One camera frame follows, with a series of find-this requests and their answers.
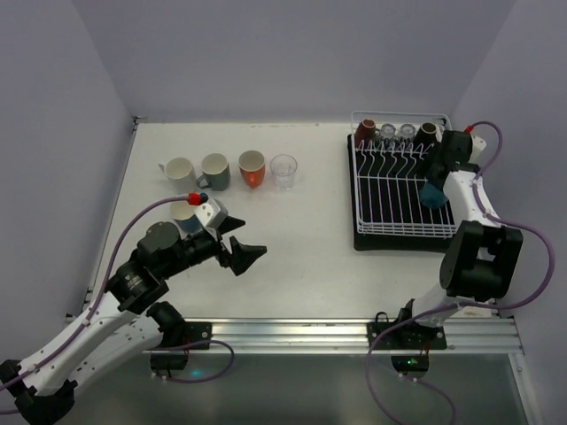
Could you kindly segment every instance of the white wall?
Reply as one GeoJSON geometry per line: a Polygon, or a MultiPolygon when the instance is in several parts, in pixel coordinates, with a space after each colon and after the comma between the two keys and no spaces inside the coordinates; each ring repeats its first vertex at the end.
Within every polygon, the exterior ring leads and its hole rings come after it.
{"type": "MultiPolygon", "coordinates": [[[[501,216],[535,225],[555,244],[551,286],[515,312],[540,403],[553,424],[567,422],[566,21],[563,0],[518,0],[453,113],[456,128],[482,119],[502,127],[504,151],[486,175],[491,201],[501,216]]],[[[546,264],[541,243],[527,236],[509,301],[532,292],[546,264]]]]}
{"type": "Polygon", "coordinates": [[[450,112],[514,0],[74,0],[150,120],[450,112]]]}
{"type": "MultiPolygon", "coordinates": [[[[0,3],[0,40],[4,360],[40,348],[80,311],[131,118],[71,2],[0,3]]],[[[6,394],[0,410],[13,407],[6,394]]]]}

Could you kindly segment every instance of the dish rack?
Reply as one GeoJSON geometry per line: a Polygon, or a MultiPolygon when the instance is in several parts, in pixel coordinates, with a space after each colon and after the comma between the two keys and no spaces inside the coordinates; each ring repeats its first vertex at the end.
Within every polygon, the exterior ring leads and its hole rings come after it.
{"type": "Polygon", "coordinates": [[[449,119],[440,114],[353,112],[348,136],[354,248],[368,250],[445,251],[456,232],[451,205],[432,210],[419,200],[425,179],[420,165],[432,149],[414,146],[412,140],[394,138],[385,143],[372,139],[354,146],[353,135],[362,120],[374,120],[399,129],[403,124],[419,128],[424,122],[438,127],[438,140],[449,119]]]}

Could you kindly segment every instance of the blue mug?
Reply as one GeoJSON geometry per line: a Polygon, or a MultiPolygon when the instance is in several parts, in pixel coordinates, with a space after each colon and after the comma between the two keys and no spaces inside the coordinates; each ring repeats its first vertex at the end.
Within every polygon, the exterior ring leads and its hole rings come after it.
{"type": "Polygon", "coordinates": [[[169,206],[169,212],[171,218],[175,220],[175,223],[183,232],[195,235],[203,229],[195,215],[195,207],[189,205],[187,201],[172,202],[169,206]]]}

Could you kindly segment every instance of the clear drinking glass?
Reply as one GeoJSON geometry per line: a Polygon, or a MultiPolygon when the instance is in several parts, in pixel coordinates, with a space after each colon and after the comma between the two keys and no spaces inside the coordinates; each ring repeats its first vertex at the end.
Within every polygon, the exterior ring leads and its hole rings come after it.
{"type": "Polygon", "coordinates": [[[416,136],[416,128],[411,124],[404,124],[400,127],[400,142],[411,143],[416,136]]]}
{"type": "Polygon", "coordinates": [[[290,155],[278,155],[269,163],[274,181],[278,189],[289,189],[293,186],[293,177],[298,169],[298,161],[290,155]]]}
{"type": "Polygon", "coordinates": [[[382,143],[383,149],[388,149],[395,142],[396,127],[392,124],[384,124],[378,133],[378,142],[382,143]]]}

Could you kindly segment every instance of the white mug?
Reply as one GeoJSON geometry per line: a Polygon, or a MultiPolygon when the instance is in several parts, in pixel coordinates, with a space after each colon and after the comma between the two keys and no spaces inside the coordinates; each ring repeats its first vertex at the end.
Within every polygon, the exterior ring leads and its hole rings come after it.
{"type": "Polygon", "coordinates": [[[165,164],[159,163],[159,168],[178,194],[184,195],[197,190],[195,167],[188,159],[173,158],[165,164]]]}

